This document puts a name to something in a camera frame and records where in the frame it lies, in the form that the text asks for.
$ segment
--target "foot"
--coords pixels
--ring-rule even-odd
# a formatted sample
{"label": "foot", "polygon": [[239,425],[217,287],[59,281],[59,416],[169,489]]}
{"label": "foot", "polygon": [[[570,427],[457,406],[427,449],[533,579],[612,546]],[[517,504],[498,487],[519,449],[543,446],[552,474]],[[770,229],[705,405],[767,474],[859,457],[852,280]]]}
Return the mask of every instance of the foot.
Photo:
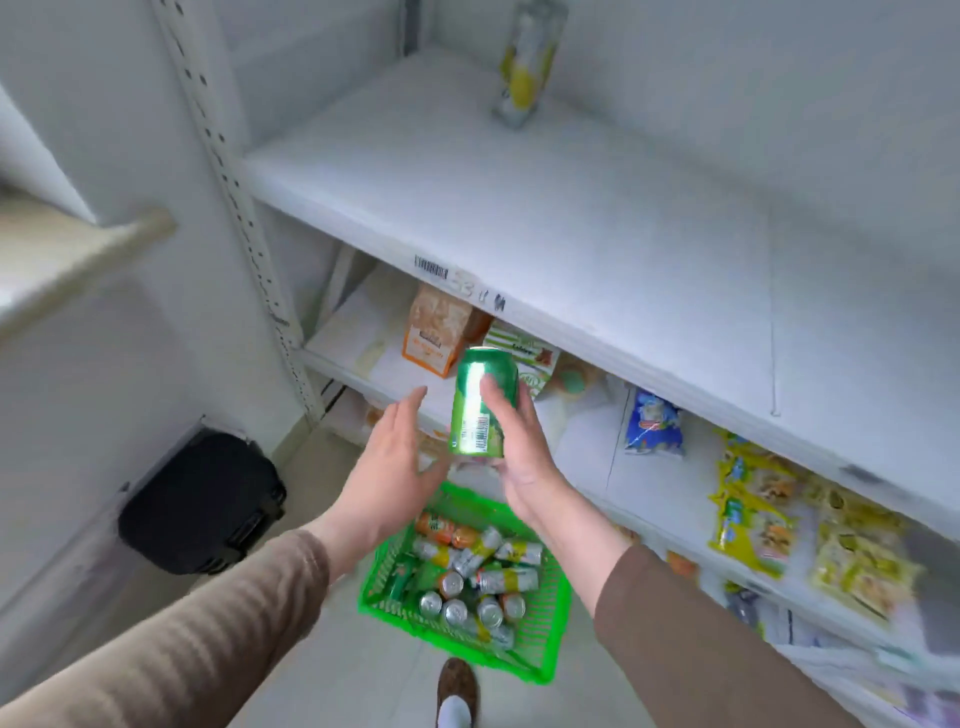
{"label": "foot", "polygon": [[440,717],[440,706],[451,695],[459,695],[464,699],[470,708],[470,722],[475,724],[480,703],[480,687],[470,665],[458,657],[447,660],[440,671],[440,680],[437,683],[437,718]]}

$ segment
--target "right hand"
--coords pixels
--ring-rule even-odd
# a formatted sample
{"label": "right hand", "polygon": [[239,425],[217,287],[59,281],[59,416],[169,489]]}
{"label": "right hand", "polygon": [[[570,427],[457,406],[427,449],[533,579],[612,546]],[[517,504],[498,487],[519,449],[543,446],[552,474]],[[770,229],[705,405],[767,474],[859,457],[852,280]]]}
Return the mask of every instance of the right hand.
{"label": "right hand", "polygon": [[496,379],[486,375],[480,382],[480,396],[503,430],[504,459],[496,468],[507,503],[523,522],[542,534],[538,512],[549,502],[548,491],[566,481],[553,462],[530,391],[521,380],[514,409]]}

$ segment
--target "barcode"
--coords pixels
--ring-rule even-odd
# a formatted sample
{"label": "barcode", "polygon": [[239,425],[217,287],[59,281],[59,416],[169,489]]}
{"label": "barcode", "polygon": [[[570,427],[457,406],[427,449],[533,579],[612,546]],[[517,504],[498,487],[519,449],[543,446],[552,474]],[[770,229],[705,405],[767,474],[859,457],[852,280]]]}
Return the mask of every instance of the barcode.
{"label": "barcode", "polygon": [[420,268],[422,271],[426,271],[431,276],[436,276],[437,278],[446,280],[446,277],[450,275],[450,269],[445,268],[440,263],[435,263],[432,260],[427,260],[422,258],[419,255],[414,255],[414,265]]}
{"label": "barcode", "polygon": [[480,415],[472,422],[464,422],[460,430],[460,447],[466,452],[486,452],[490,433],[490,417]]}

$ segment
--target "shelf upright post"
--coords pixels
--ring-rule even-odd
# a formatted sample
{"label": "shelf upright post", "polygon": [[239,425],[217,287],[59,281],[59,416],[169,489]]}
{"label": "shelf upright post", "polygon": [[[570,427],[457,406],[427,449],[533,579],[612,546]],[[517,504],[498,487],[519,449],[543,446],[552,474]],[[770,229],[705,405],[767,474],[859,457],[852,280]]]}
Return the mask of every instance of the shelf upright post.
{"label": "shelf upright post", "polygon": [[152,0],[152,4],[277,345],[307,420],[315,425],[324,408],[306,369],[294,356],[303,346],[303,330],[270,255],[269,231],[236,173],[239,158],[251,144],[251,133],[220,23],[211,0]]}

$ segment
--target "green plastic basket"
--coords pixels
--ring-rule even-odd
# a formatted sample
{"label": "green plastic basket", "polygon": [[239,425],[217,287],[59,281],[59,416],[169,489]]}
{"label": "green plastic basket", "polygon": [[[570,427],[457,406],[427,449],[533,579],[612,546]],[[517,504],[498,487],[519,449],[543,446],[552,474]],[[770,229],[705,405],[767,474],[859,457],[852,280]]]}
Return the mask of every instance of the green plastic basket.
{"label": "green plastic basket", "polygon": [[[514,515],[510,506],[452,483],[440,487],[428,508],[479,530],[495,525],[505,536],[537,539],[533,530]],[[540,685],[553,680],[570,612],[570,583],[553,554],[544,551],[540,588],[525,595],[527,614],[516,626],[516,644],[514,649],[503,651],[450,629],[442,619],[425,619],[413,606],[387,598],[384,586],[394,570],[394,562],[398,555],[407,551],[415,535],[411,523],[376,550],[373,566],[357,598],[360,612],[382,619],[476,665],[507,670],[521,680]]]}

